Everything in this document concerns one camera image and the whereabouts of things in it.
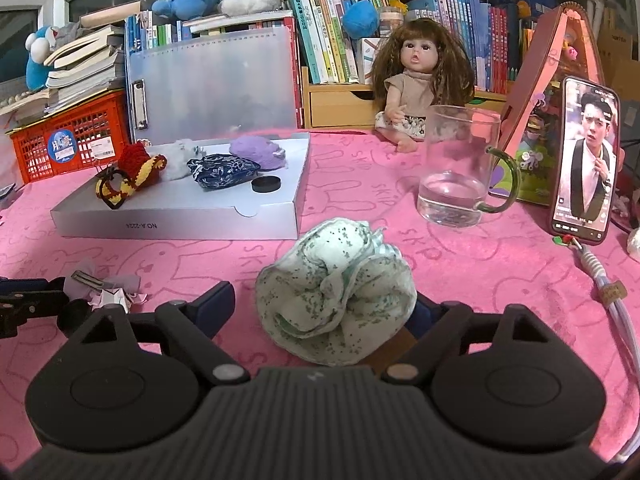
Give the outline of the silver shallow box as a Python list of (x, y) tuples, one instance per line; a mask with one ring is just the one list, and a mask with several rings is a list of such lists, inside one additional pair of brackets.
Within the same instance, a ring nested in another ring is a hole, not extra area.
[(190, 177), (160, 182), (118, 209), (96, 197), (96, 178), (51, 209), (64, 237), (118, 240), (294, 240), (305, 201), (310, 135), (270, 132), (266, 138), (285, 150), (285, 166), (273, 171), (280, 188), (258, 193), (248, 182), (205, 191)]

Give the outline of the pink triangular stand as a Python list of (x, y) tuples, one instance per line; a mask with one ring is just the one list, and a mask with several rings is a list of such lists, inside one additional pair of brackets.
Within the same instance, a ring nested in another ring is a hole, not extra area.
[(587, 11), (562, 3), (521, 30), (522, 62), (501, 112), (499, 150), (520, 168), (516, 198), (547, 206), (560, 148), (562, 82), (575, 76), (604, 83)]

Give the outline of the wooden drawer organizer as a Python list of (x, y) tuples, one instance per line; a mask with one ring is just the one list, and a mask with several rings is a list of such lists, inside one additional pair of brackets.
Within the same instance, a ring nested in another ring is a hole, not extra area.
[(300, 69), (303, 122), (314, 130), (371, 130), (376, 107), (366, 84), (312, 84), (306, 66)]

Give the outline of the translucent clipboard folder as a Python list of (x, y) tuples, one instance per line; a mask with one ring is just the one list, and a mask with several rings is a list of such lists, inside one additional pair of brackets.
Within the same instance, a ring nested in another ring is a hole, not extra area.
[(296, 66), (285, 26), (130, 53), (126, 69), (134, 142), (162, 145), (298, 128)]

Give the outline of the blue floral brocade pouch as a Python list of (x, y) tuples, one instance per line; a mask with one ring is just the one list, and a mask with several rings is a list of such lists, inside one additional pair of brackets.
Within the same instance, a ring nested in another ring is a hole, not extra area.
[(256, 178), (260, 166), (232, 154), (210, 154), (187, 163), (193, 180), (205, 191), (221, 190)]

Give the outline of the brown haired baby doll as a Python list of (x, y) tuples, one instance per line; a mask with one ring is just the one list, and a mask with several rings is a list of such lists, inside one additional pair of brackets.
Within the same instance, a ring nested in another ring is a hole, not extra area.
[(397, 27), (378, 48), (371, 88), (376, 133), (399, 153), (412, 153), (424, 141), (427, 110), (471, 101), (475, 75), (461, 40), (442, 24), (418, 18)]

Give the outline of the white fluffy plush toy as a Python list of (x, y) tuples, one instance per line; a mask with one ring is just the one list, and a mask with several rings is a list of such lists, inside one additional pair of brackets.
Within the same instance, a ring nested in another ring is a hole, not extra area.
[(151, 155), (163, 155), (167, 162), (160, 172), (160, 180), (169, 182), (190, 176), (188, 162), (191, 159), (201, 159), (206, 155), (206, 149), (190, 139), (181, 139), (169, 144), (151, 146)]

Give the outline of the green floral fabric cap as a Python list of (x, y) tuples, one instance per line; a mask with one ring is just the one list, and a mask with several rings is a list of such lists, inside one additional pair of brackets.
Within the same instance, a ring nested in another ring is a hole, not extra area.
[(382, 228), (333, 218), (315, 226), (256, 278), (262, 328), (280, 348), (322, 366), (362, 361), (413, 314), (409, 263)]

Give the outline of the blue plush ball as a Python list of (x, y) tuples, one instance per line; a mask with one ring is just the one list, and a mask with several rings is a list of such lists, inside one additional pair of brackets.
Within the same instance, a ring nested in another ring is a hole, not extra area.
[(357, 1), (345, 11), (342, 23), (351, 40), (374, 37), (378, 31), (378, 11), (369, 0)]

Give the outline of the black round lid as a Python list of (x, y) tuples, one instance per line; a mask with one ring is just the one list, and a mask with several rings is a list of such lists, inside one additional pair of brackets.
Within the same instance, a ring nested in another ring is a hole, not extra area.
[(281, 179), (277, 176), (261, 176), (251, 180), (250, 185), (255, 193), (273, 193), (281, 187)]

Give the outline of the stack of books on crate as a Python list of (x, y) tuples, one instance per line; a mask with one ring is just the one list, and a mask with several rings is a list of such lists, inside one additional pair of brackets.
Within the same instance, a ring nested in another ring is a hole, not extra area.
[(3, 115), (21, 114), (47, 100), (66, 102), (75, 94), (119, 76), (125, 21), (142, 10), (140, 1), (111, 6), (82, 16), (76, 37), (48, 56), (46, 85), (39, 91), (26, 89), (1, 101)]

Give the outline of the brown cardboard piece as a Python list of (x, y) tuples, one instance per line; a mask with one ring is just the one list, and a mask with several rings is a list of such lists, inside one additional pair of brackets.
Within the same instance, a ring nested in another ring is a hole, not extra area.
[(403, 327), (381, 347), (359, 361), (358, 365), (368, 366), (376, 376), (380, 376), (387, 367), (396, 363), (415, 344), (416, 338)]

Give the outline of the small white paper toy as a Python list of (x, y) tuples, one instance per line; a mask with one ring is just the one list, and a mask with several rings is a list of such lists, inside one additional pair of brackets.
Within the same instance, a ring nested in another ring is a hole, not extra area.
[(123, 289), (118, 288), (113, 290), (103, 289), (100, 292), (96, 292), (89, 300), (89, 304), (93, 309), (119, 306), (122, 307), (126, 313), (129, 313), (134, 303), (132, 302), (132, 298)]

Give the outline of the purple fluffy plush toy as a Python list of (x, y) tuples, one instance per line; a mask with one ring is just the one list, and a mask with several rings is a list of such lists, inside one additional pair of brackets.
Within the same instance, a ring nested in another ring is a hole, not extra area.
[(265, 136), (240, 136), (230, 143), (229, 153), (254, 162), (264, 171), (285, 166), (285, 149)]

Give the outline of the blue white doraemon plush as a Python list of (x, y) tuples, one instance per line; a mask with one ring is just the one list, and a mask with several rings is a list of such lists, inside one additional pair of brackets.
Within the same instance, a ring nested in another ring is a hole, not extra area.
[(76, 37), (77, 24), (68, 23), (63, 27), (42, 26), (25, 40), (28, 51), (26, 64), (26, 87), (29, 91), (39, 91), (46, 85), (50, 67), (44, 62), (56, 49), (65, 46)]

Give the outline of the smartphone showing video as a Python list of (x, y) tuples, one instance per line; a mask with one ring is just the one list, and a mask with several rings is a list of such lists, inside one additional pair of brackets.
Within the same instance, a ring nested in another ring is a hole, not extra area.
[(549, 228), (591, 245), (608, 232), (620, 162), (620, 100), (584, 78), (562, 82), (560, 151)]

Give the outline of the red plastic crate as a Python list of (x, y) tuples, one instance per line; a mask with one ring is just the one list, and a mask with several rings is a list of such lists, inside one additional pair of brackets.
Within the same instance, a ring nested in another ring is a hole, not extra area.
[(24, 183), (114, 162), (129, 144), (126, 93), (107, 91), (10, 133)]

